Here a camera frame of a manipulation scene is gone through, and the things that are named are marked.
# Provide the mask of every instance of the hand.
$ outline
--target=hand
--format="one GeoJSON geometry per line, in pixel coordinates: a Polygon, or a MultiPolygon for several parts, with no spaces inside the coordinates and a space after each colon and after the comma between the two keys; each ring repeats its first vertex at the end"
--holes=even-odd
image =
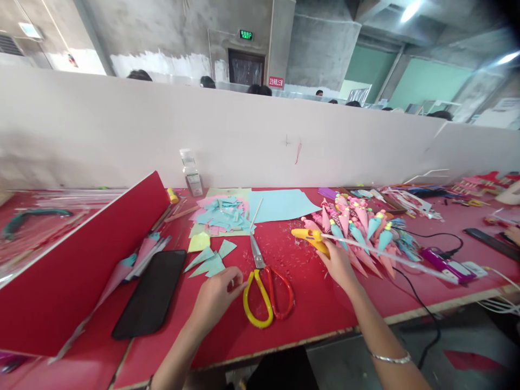
{"type": "Polygon", "coordinates": [[[232,266],[210,277],[199,290],[189,322],[205,336],[222,318],[231,302],[247,286],[243,283],[242,272],[232,266]],[[228,292],[228,286],[234,281],[235,288],[228,292]]]}
{"type": "Polygon", "coordinates": [[[334,279],[340,287],[348,293],[352,287],[358,285],[358,279],[354,274],[348,255],[343,249],[338,248],[326,238],[323,239],[323,243],[329,249],[330,259],[327,258],[323,252],[316,251],[316,253],[325,267],[327,267],[327,271],[329,271],[332,279],[334,279]]]}
{"type": "Polygon", "coordinates": [[[505,235],[508,236],[515,244],[520,246],[520,229],[516,226],[510,226],[505,230],[505,235]]]}

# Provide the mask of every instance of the ceiling light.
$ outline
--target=ceiling light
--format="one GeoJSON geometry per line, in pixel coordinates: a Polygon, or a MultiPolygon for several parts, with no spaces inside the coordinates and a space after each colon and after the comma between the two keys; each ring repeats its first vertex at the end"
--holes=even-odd
{"type": "Polygon", "coordinates": [[[497,64],[503,65],[505,63],[508,63],[509,61],[514,60],[519,55],[520,55],[520,50],[517,51],[516,53],[507,54],[506,56],[504,56],[504,58],[502,58],[500,61],[498,61],[497,64]]]}
{"type": "Polygon", "coordinates": [[[401,16],[401,23],[408,22],[412,18],[412,16],[414,16],[417,13],[420,6],[421,1],[417,0],[410,4],[408,7],[406,7],[405,12],[401,16]]]}

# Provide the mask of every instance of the smartphone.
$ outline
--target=smartphone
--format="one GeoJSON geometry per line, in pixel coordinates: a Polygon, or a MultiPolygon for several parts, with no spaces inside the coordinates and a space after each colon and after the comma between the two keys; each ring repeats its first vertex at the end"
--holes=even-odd
{"type": "Polygon", "coordinates": [[[520,250],[517,250],[510,245],[504,244],[495,237],[491,237],[478,229],[464,229],[463,232],[470,235],[471,237],[476,238],[479,241],[482,241],[487,246],[490,246],[496,251],[502,253],[502,255],[506,255],[507,257],[520,262],[520,250]]]}
{"type": "Polygon", "coordinates": [[[153,255],[112,331],[113,339],[145,336],[164,325],[185,258],[184,250],[153,255]]]}

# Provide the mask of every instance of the door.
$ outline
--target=door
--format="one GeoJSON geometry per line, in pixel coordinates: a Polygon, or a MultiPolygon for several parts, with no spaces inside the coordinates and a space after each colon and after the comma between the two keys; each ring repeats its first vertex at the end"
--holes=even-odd
{"type": "Polygon", "coordinates": [[[229,82],[264,84],[265,57],[229,49],[229,82]]]}

